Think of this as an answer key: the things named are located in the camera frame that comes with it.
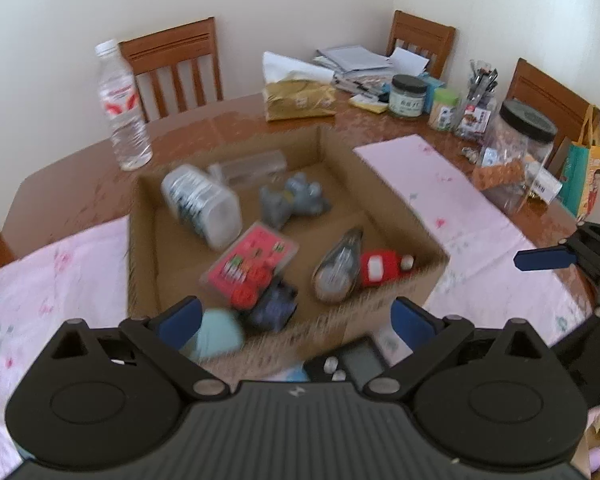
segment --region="pink tablecloth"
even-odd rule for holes
[[[584,320],[551,271],[521,272],[519,250],[533,245],[466,179],[419,136],[361,146],[356,153],[417,212],[450,255],[426,309],[460,314],[477,326],[499,328],[511,317],[528,319],[547,342]]]
[[[65,319],[93,328],[126,314],[127,218],[44,247],[0,269],[0,479],[22,459],[4,409],[24,373]]]

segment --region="shopping bag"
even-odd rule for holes
[[[587,109],[578,142],[569,147],[560,181],[558,197],[578,220],[584,220],[593,210],[600,186],[600,126],[593,127],[593,105]]]

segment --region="wooden table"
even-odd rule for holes
[[[154,158],[142,170],[121,171],[111,143],[104,140],[74,153],[27,177],[21,184],[2,230],[17,258],[36,249],[129,212],[131,184],[146,168],[184,158],[226,142],[247,139],[254,134],[289,130],[311,123],[326,123],[340,132],[351,146],[411,134],[421,135],[452,164],[469,175],[472,165],[461,155],[463,142],[451,134],[431,130],[424,120],[405,121],[389,114],[376,115],[338,96],[335,117],[276,121],[267,123],[262,96],[208,104],[151,122]],[[555,202],[549,207],[527,203],[511,217],[536,246],[555,244],[575,231],[573,216]],[[558,273],[582,309],[588,290],[573,268]]]

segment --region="small blue box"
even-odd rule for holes
[[[424,106],[422,107],[422,111],[426,114],[430,114],[431,107],[433,106],[433,92],[436,91],[436,88],[446,87],[446,83],[440,81],[440,79],[431,77],[427,72],[423,72],[418,76],[418,78],[422,79],[427,84],[427,95],[424,97]]]

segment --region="gray toy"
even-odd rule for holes
[[[309,184],[304,173],[296,173],[285,182],[284,191],[271,191],[262,186],[260,209],[262,221],[280,230],[291,215],[318,216],[331,209],[331,204],[322,196],[320,183]]]

